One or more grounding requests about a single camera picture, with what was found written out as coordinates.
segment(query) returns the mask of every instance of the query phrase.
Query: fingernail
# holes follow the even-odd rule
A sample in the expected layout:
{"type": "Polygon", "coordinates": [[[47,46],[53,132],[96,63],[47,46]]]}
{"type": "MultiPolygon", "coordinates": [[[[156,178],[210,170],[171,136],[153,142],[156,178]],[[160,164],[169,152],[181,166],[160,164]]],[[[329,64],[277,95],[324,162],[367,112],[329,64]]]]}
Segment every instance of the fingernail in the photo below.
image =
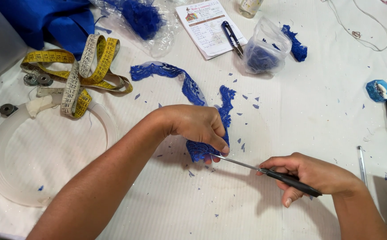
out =
{"type": "Polygon", "coordinates": [[[229,153],[229,147],[228,147],[228,146],[225,146],[225,147],[222,149],[222,153],[228,154],[228,153],[229,153]]]}
{"type": "Polygon", "coordinates": [[[287,198],[287,200],[285,201],[285,207],[286,207],[286,208],[289,208],[292,202],[293,202],[293,200],[291,200],[290,197],[287,198]]]}

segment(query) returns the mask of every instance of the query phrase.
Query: yellow tape measure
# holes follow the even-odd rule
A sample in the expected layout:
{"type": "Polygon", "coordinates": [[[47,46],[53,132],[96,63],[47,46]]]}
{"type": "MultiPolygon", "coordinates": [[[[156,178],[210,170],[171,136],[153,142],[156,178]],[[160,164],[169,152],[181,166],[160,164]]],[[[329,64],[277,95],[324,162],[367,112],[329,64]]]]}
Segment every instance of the yellow tape measure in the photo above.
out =
{"type": "Polygon", "coordinates": [[[112,60],[115,58],[120,48],[118,39],[108,38],[102,35],[90,34],[87,38],[81,60],[78,62],[74,55],[63,49],[52,49],[47,51],[29,52],[23,59],[20,67],[31,74],[49,74],[51,79],[65,82],[63,99],[60,109],[62,113],[81,117],[87,110],[88,104],[92,100],[85,89],[81,86],[101,88],[119,93],[130,93],[133,90],[127,78],[113,74],[110,71],[112,60]],[[90,72],[93,59],[97,54],[98,64],[91,76],[90,72]],[[42,63],[72,63],[71,71],[53,71],[44,67],[42,63]],[[105,81],[105,77],[119,79],[119,84],[112,85],[105,81]]]}

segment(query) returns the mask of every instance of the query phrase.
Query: paper note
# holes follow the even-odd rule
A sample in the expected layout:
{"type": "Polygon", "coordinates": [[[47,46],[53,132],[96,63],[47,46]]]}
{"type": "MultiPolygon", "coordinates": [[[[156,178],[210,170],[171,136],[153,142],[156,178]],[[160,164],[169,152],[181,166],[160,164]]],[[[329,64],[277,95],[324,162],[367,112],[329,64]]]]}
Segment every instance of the paper note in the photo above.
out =
{"type": "Polygon", "coordinates": [[[206,59],[233,49],[223,32],[223,21],[228,21],[241,46],[247,44],[247,40],[218,0],[180,6],[176,8],[176,12],[206,59]]]}

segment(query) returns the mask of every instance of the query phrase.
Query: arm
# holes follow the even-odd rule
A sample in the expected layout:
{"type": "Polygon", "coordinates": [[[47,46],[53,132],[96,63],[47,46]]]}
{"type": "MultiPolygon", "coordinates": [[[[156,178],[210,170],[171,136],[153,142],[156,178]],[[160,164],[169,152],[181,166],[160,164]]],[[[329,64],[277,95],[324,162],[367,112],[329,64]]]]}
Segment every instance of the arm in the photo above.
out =
{"type": "MultiPolygon", "coordinates": [[[[277,172],[297,175],[301,182],[323,194],[331,194],[343,240],[387,240],[387,226],[370,192],[351,172],[300,153],[272,157],[262,162],[260,167],[275,167],[277,172]]],[[[282,204],[287,208],[304,194],[278,180],[277,185],[284,190],[282,204]]]]}
{"type": "Polygon", "coordinates": [[[143,118],[122,139],[75,175],[56,195],[26,240],[95,239],[127,191],[170,134],[229,153],[215,108],[174,105],[143,118]]]}

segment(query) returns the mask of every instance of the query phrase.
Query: scissors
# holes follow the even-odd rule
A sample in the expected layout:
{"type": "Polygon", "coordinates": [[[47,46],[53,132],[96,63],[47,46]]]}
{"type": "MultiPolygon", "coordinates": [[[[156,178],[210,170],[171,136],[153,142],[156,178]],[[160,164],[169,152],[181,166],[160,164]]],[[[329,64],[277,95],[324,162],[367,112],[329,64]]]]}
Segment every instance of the scissors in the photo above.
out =
{"type": "Polygon", "coordinates": [[[239,58],[243,59],[243,56],[244,56],[244,51],[241,47],[241,45],[239,44],[238,42],[238,38],[235,36],[235,34],[233,33],[233,30],[231,28],[231,25],[229,25],[228,21],[223,21],[222,22],[222,28],[223,28],[223,31],[225,32],[225,35],[226,37],[228,38],[228,41],[229,43],[231,44],[232,48],[235,50],[235,52],[238,54],[239,58]],[[231,39],[231,37],[235,40],[235,42],[237,43],[237,46],[235,46],[233,44],[233,41],[231,39]]]}
{"type": "Polygon", "coordinates": [[[320,193],[318,190],[314,189],[313,187],[311,187],[309,185],[304,184],[303,182],[299,182],[299,178],[297,176],[290,175],[287,173],[282,173],[282,172],[275,172],[275,171],[272,171],[272,170],[269,170],[266,168],[258,168],[258,167],[250,166],[248,164],[241,163],[239,161],[235,161],[235,160],[232,160],[230,158],[223,157],[223,156],[218,156],[218,155],[212,154],[212,153],[210,153],[210,155],[213,155],[213,156],[218,157],[220,159],[230,161],[230,162],[233,162],[235,164],[245,166],[245,167],[257,170],[259,172],[262,172],[271,178],[275,178],[275,179],[287,184],[288,186],[294,187],[294,188],[296,188],[296,189],[298,189],[306,194],[309,194],[313,197],[322,196],[322,193],[320,193]]]}

